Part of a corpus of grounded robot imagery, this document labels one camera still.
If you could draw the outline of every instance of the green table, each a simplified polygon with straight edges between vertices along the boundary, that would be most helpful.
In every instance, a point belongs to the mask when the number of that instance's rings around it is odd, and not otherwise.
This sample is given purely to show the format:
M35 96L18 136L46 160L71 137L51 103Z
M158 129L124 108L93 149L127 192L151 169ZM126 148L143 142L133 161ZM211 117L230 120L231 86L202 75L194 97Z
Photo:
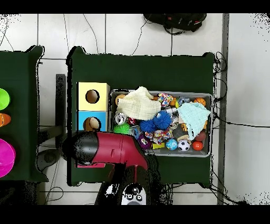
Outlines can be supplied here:
M16 150L14 166L1 181L47 181L35 167L38 149L36 69L42 55L41 46L32 46L26 52L0 51L0 88L11 97L9 106L0 113L12 119L8 125L0 127L0 138Z
M187 55L123 56L111 54L86 54L80 46L75 46L68 58L67 80L72 81L72 89L67 87L71 97L72 130L76 123L76 83L106 82L111 89L136 89L144 86L148 90L203 92L213 94L214 55L206 53L202 57ZM210 185L210 156L165 157L157 156L162 183L202 183ZM105 168L75 168L70 163L71 183L103 182L108 180L112 165Z

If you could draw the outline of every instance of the yellow box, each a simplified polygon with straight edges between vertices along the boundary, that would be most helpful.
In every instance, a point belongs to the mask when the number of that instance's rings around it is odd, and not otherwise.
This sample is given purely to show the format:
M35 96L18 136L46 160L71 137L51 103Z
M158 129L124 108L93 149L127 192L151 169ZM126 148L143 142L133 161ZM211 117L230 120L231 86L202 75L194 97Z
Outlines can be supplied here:
M79 82L79 110L108 111L110 86L107 83Z

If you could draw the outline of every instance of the gray metal bin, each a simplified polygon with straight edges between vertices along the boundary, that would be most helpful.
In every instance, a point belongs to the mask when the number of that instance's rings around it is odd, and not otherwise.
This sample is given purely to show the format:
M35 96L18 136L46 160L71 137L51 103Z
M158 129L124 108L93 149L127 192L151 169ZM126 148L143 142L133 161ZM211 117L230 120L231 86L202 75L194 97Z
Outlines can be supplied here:
M115 112L117 110L117 105L114 103L116 96L119 94L127 95L129 92L133 90L117 90L113 89L110 92L110 107L109 107L109 121L108 121L108 131L113 132L113 128L116 125L113 121L115 116ZM157 94L161 93L162 91L149 91L150 94L156 96ZM192 146L186 152L182 152L178 149L171 151L168 150L166 147L159 148L156 150L145 150L145 154L155 154L156 156L183 156L183 157L208 157L211 154L211 146L212 146L212 125L213 125L213 108L214 108L214 98L211 94L198 94L193 92L165 92L173 97L188 97L191 101L193 101L197 97L202 97L206 101L206 109L211 111L210 116L208 116L208 122L206 127L206 139L202 142L204 148L201 151L195 151ZM183 134L183 131L178 125L177 129L172 131L172 134L175 139Z

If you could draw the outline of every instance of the green ball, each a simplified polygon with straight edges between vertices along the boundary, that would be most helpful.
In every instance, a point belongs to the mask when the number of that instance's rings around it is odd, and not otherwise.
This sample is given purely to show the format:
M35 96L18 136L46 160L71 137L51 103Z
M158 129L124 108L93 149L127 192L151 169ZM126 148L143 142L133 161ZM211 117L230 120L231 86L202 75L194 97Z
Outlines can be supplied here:
M118 134L128 135L129 134L129 128L130 128L129 124L124 123L122 125L116 125L113 128L113 132L118 133Z

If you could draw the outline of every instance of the soccer ball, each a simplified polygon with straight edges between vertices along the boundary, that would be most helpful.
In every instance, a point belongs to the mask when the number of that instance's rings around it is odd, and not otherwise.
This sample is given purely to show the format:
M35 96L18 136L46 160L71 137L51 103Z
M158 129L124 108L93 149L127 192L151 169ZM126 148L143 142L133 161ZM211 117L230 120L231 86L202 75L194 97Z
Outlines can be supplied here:
M188 143L187 140L180 140L178 142L178 148L182 151L182 152L185 152L185 151L188 151L189 148L190 148L190 145Z

